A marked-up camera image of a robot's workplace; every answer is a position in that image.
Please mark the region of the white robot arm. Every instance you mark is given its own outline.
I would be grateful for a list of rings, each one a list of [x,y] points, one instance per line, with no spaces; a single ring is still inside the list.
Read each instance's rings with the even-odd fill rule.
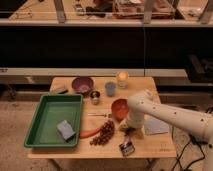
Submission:
[[[203,171],[213,171],[213,116],[169,106],[153,101],[153,94],[148,89],[142,90],[128,97],[129,112],[121,121],[119,129],[141,129],[144,115],[148,114],[170,125],[178,127],[208,143],[207,155],[203,164]]]

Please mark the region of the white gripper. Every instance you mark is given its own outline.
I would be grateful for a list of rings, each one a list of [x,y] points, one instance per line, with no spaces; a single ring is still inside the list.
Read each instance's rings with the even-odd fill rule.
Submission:
[[[143,124],[144,124],[144,121],[134,121],[132,119],[125,118],[119,124],[118,130],[123,131],[123,132],[131,131],[134,134],[136,134],[138,138],[142,138],[143,137],[143,131],[142,131]]]

